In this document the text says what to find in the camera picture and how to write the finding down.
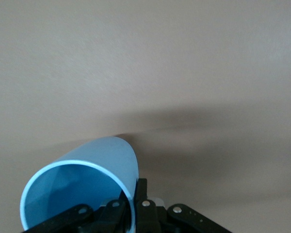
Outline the blue plastic cup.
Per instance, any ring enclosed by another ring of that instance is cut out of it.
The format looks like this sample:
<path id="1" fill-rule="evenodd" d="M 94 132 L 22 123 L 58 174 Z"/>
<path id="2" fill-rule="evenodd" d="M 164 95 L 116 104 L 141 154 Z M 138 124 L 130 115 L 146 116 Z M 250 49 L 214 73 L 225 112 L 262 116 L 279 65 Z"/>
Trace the blue plastic cup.
<path id="1" fill-rule="evenodd" d="M 124 194 L 131 214 L 127 233 L 134 233 L 138 178 L 137 158 L 127 141 L 110 136 L 87 142 L 41 168 L 28 181 L 20 199 L 23 229 L 78 204 L 97 210 Z"/>

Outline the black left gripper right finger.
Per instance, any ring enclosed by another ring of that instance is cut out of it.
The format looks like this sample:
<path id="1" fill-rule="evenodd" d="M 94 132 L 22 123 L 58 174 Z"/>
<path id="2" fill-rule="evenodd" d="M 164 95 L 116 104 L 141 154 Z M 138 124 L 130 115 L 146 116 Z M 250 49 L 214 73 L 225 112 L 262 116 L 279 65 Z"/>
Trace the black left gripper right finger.
<path id="1" fill-rule="evenodd" d="M 147 196 L 147 179 L 139 179 L 135 196 L 136 233 L 232 233 L 185 204 L 157 206 Z"/>

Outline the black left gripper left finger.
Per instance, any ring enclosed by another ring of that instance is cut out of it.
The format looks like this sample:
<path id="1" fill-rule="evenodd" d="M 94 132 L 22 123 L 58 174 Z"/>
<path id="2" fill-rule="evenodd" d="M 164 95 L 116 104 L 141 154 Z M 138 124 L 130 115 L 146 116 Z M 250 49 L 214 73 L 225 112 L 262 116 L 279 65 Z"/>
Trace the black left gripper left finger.
<path id="1" fill-rule="evenodd" d="M 86 204 L 73 206 L 22 233 L 126 233 L 130 220 L 128 201 L 121 194 L 97 210 Z"/>

